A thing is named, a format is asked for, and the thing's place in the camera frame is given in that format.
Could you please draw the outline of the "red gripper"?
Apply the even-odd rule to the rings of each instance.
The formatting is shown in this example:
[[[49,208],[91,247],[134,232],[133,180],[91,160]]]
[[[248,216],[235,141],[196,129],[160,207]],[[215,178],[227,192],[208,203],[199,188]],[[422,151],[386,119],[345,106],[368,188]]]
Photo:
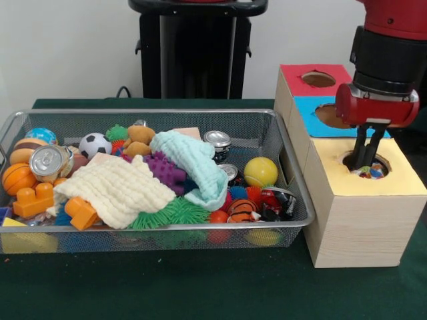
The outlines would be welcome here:
[[[407,127],[415,120],[420,100],[416,91],[405,97],[395,97],[370,93],[351,83],[343,83],[338,87],[335,106],[336,115],[344,123],[358,126],[352,152],[352,170],[357,170],[363,166],[372,166],[386,126]],[[374,132],[366,146],[365,123],[377,123],[372,126]]]

